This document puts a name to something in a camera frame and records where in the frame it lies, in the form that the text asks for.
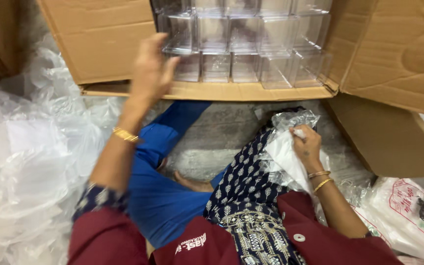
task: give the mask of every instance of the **foot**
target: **foot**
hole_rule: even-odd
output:
[[[156,171],[160,172],[162,169],[164,169],[166,164],[168,164],[168,158],[163,158],[163,160],[161,160],[161,164],[156,168]]]
[[[183,176],[180,175],[180,172],[177,170],[174,172],[174,180],[177,183],[183,185],[184,187],[191,189],[192,191],[213,192],[213,188],[210,181],[203,182],[185,179]]]

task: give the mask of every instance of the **blue pants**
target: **blue pants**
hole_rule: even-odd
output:
[[[196,192],[156,172],[163,158],[209,107],[209,101],[175,101],[140,131],[129,183],[128,211],[143,236],[155,248],[178,238],[186,225],[202,216],[211,192]],[[215,188],[225,171],[211,184]]]

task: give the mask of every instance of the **transparent plastic container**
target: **transparent plastic container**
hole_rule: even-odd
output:
[[[261,58],[257,53],[234,53],[232,56],[232,82],[258,82],[260,62]]]
[[[289,17],[263,17],[260,21],[258,52],[291,54],[299,20]]]
[[[315,15],[330,12],[332,0],[293,0],[291,14]]]
[[[191,53],[197,50],[196,16],[188,13],[158,15],[159,31],[168,33],[163,51]]]
[[[292,88],[291,55],[275,54],[261,56],[261,84],[264,89]]]
[[[256,52],[256,41],[261,19],[252,17],[230,18],[229,50],[232,52]]]
[[[230,53],[203,52],[202,81],[227,83],[230,76]]]
[[[292,0],[261,0],[261,16],[289,15],[291,11]]]
[[[181,57],[179,64],[174,72],[174,80],[198,82],[200,75],[201,55],[199,52],[182,53],[182,52],[165,52],[165,59],[170,57]]]
[[[226,52],[228,43],[228,17],[198,16],[197,32],[201,51]]]
[[[192,0],[197,14],[223,15],[225,13],[224,0]]]
[[[299,16],[294,47],[322,48],[330,25],[330,14]]]
[[[226,15],[255,15],[257,12],[258,0],[225,0]]]
[[[332,55],[320,49],[294,49],[289,80],[292,87],[322,86],[327,81]]]
[[[193,0],[151,0],[153,10],[163,14],[177,14],[192,10]]]

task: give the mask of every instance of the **concrete floor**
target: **concrete floor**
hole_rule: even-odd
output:
[[[38,41],[56,50],[53,38],[45,37],[50,31],[40,14],[35,0],[21,2],[22,20],[20,42],[24,49],[21,57],[29,58]],[[155,107],[157,113],[164,111],[170,101],[161,101]],[[318,132],[322,135],[322,148],[330,157],[332,176],[341,181],[351,180],[356,185],[367,185],[375,176],[368,172],[357,159],[351,147],[343,139],[318,100],[264,103],[215,102],[187,131],[169,156],[166,175],[178,169],[184,176],[205,180],[220,172],[233,156],[255,134],[264,122],[256,117],[262,113],[289,106],[302,105],[321,115]],[[416,179],[424,187],[424,178]]]

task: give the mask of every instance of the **leaf pattern fabric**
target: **leaf pattern fabric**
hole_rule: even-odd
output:
[[[305,265],[292,246],[277,209],[277,197],[288,190],[269,182],[269,174],[260,171],[259,153],[272,129],[269,120],[235,155],[203,216],[232,234],[243,264]]]
[[[99,211],[103,207],[111,207],[122,213],[125,212],[127,209],[126,194],[88,182],[76,204],[72,220],[75,222],[82,214]]]

